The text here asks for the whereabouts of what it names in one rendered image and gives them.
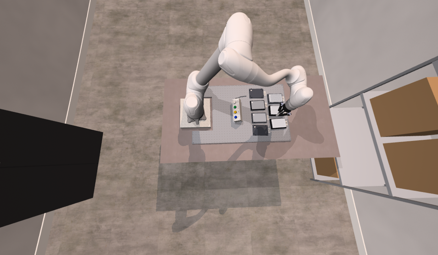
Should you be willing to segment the black flat plate with corner posts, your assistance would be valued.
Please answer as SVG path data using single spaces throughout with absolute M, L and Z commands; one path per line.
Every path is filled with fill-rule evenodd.
M 268 126 L 267 125 L 253 125 L 253 135 L 257 136 L 268 136 Z

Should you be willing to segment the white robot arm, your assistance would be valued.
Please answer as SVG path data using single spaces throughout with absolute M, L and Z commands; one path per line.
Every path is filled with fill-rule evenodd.
M 183 103 L 188 123 L 195 121 L 198 125 L 199 120 L 206 120 L 203 97 L 209 81 L 221 69 L 238 81 L 263 87 L 273 86 L 285 79 L 290 87 L 290 96 L 285 103 L 288 110 L 293 111 L 311 100 L 313 91 L 307 87 L 307 76 L 302 66 L 296 65 L 268 75 L 253 62 L 252 45 L 251 20 L 245 13 L 234 13 L 227 21 L 218 48 L 201 71 L 193 71 L 188 77 Z

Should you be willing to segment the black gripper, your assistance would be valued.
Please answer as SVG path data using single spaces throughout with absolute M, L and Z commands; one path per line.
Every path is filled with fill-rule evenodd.
M 283 103 L 280 103 L 280 107 L 278 108 L 278 111 L 279 111 L 279 113 L 277 113 L 277 115 L 276 116 L 278 116 L 278 115 L 282 115 L 282 116 L 285 116 L 285 115 L 291 115 L 291 110 L 288 110 L 287 108 L 286 108 L 286 106 L 285 106 L 285 103 L 283 104 Z M 287 112 L 287 113 L 284 113 L 284 112 Z M 284 114 L 283 114 L 284 113 Z

